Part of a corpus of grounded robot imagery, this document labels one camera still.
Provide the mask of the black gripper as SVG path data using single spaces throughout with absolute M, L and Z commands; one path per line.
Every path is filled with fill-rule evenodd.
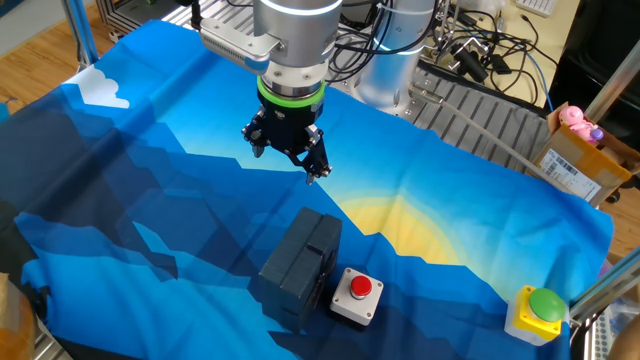
M 244 139 L 251 144 L 255 158 L 266 147 L 287 152 L 291 162 L 306 172 L 306 183 L 327 177 L 329 165 L 323 135 L 315 122 L 323 112 L 324 99 L 305 106 L 293 106 L 293 101 L 281 105 L 275 100 L 260 97 L 261 108 L 242 129 Z

